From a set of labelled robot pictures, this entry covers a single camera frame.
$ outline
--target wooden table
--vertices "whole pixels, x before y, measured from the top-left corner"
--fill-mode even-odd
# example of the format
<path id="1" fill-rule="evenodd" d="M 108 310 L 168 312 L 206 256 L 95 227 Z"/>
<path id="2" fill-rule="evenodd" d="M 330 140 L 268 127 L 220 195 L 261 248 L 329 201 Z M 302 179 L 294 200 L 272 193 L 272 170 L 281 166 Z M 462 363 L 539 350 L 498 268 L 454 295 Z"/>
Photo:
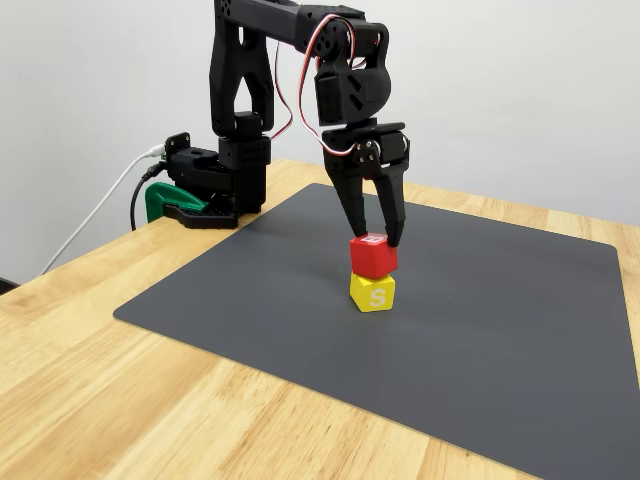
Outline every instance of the wooden table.
<path id="1" fill-rule="evenodd" d="M 275 162 L 264 210 L 312 182 L 329 184 L 320 166 Z M 412 184 L 405 192 L 408 202 L 616 246 L 640 364 L 640 228 Z M 532 478 L 114 320 L 229 234 L 163 218 L 0 297 L 0 478 Z"/>

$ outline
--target black cable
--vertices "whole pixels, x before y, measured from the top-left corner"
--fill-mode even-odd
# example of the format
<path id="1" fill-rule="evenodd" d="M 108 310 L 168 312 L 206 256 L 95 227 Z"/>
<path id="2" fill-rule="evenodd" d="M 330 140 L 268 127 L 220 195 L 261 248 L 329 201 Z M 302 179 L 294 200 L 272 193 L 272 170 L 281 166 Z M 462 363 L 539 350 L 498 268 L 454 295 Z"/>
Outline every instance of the black cable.
<path id="1" fill-rule="evenodd" d="M 133 196 L 131 197 L 131 207 L 129 208 L 129 219 L 131 220 L 131 231 L 136 231 L 136 200 L 138 199 L 138 195 L 140 194 L 140 190 L 142 186 L 151 180 L 153 177 L 157 177 L 158 174 L 166 168 L 166 164 L 163 162 L 156 163 L 155 165 L 149 167 L 147 173 L 145 173 L 138 185 L 136 185 L 136 189 L 133 191 Z"/>
<path id="2" fill-rule="evenodd" d="M 140 189 L 142 185 L 145 184 L 147 180 L 143 177 L 138 182 L 136 189 L 133 191 L 133 197 L 131 198 L 131 208 L 129 209 L 129 218 L 131 219 L 131 231 L 136 231 L 136 200 L 138 199 L 138 194 L 140 193 Z"/>

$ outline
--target red cube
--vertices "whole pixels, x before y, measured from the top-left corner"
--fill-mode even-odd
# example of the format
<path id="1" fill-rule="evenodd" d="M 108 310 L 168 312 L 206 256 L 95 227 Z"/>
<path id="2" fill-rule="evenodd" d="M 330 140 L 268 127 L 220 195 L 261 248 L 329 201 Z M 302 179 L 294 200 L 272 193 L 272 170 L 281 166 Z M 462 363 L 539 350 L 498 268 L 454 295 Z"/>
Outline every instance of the red cube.
<path id="1" fill-rule="evenodd" d="M 398 268 L 396 248 L 387 243 L 382 233 L 369 233 L 354 238 L 351 247 L 351 270 L 361 277 L 378 279 Z"/>

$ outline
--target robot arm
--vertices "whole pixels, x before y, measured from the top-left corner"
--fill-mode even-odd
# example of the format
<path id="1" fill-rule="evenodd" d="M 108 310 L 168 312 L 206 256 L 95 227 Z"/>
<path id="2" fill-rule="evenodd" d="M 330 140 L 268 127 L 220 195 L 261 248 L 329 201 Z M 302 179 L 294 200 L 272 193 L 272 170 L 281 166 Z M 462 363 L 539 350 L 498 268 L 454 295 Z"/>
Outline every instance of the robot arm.
<path id="1" fill-rule="evenodd" d="M 402 177 L 409 166 L 409 141 L 402 134 L 404 124 L 378 125 L 372 118 L 391 94 L 386 27 L 343 6 L 301 6 L 289 0 L 214 0 L 214 5 L 209 79 L 219 152 L 191 149 L 187 134 L 169 139 L 168 173 L 176 186 L 201 201 L 214 194 L 210 207 L 226 212 L 226 226 L 228 212 L 237 218 L 260 211 L 271 161 L 271 139 L 264 132 L 274 126 L 274 86 L 266 48 L 266 39 L 273 38 L 319 59 L 315 85 L 320 125 L 346 125 L 323 132 L 325 167 L 354 234 L 367 233 L 362 181 L 370 179 L 380 198 L 389 245 L 397 246 L 405 220 Z M 354 56 L 364 58 L 366 66 L 352 68 Z M 251 112 L 234 111 L 243 79 L 251 94 Z M 215 213 L 206 221 L 204 217 L 207 212 L 199 215 L 203 226 L 215 225 Z M 183 221 L 179 214 L 177 218 L 198 226 L 193 219 Z"/>

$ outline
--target green clamp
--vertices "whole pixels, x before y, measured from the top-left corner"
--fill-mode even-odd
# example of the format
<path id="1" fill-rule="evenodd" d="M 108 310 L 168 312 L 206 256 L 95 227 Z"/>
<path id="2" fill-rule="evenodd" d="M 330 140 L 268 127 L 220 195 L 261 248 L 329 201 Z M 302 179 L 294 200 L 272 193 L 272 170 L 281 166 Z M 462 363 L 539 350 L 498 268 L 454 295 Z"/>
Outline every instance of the green clamp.
<path id="1" fill-rule="evenodd" d="M 144 200 L 149 222 L 164 216 L 165 205 L 174 205 L 191 212 L 202 212 L 209 205 L 189 192 L 163 182 L 150 185 L 145 192 Z"/>

